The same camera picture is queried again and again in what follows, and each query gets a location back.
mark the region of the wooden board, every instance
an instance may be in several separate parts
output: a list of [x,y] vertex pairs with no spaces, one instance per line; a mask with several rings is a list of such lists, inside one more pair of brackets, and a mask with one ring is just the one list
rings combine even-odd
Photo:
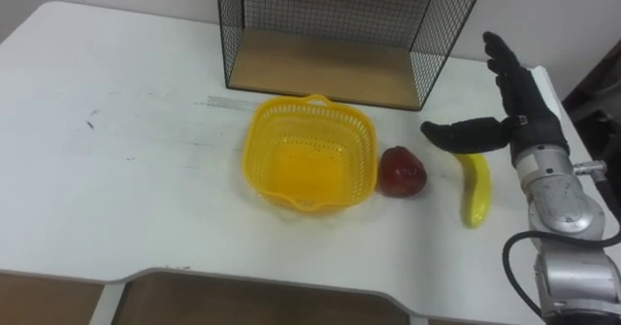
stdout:
[[103,286],[0,275],[0,324],[87,325]]
[[130,285],[114,324],[409,325],[409,316],[376,295],[156,273]]
[[229,87],[418,110],[407,49],[247,28]]

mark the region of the black cable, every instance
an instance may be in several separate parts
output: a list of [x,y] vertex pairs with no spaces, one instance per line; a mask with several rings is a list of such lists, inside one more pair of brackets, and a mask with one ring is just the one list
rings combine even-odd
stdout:
[[503,269],[505,270],[505,275],[507,276],[508,282],[511,284],[517,295],[524,301],[526,306],[530,308],[538,317],[542,317],[541,308],[537,306],[537,304],[528,296],[526,291],[520,286],[519,282],[515,278],[513,271],[511,270],[511,265],[509,262],[509,253],[511,248],[515,245],[515,243],[524,240],[524,239],[547,239],[551,241],[555,241],[558,243],[564,244],[572,244],[580,247],[586,248],[605,248],[610,247],[616,244],[621,243],[621,207],[619,207],[617,200],[614,196],[612,188],[607,180],[601,180],[595,182],[597,188],[600,190],[602,197],[610,212],[619,223],[619,231],[616,235],[601,241],[588,241],[583,239],[570,238],[554,233],[547,232],[539,232],[539,231],[528,231],[521,232],[510,237],[503,246]]

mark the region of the red apple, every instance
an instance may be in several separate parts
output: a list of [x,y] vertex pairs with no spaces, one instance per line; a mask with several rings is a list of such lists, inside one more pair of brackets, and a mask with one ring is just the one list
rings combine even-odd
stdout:
[[423,189],[427,173],[423,163],[404,146],[387,149],[379,162],[379,189],[386,196],[408,197]]

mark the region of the wooden base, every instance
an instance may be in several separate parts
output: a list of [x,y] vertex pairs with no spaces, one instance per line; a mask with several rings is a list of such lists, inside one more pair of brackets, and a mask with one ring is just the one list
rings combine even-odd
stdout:
[[229,87],[418,110],[407,49],[247,28]]

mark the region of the wire mesh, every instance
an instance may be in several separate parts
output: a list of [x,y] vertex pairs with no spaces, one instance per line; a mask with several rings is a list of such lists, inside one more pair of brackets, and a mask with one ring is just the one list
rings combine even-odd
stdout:
[[431,0],[409,54],[421,108],[476,0]]
[[257,29],[409,48],[429,0],[245,0]]
[[217,4],[220,16],[224,77],[228,83],[244,34],[244,3],[242,0],[218,0]]
[[244,29],[403,48],[410,51],[421,107],[476,0],[218,0],[229,82]]

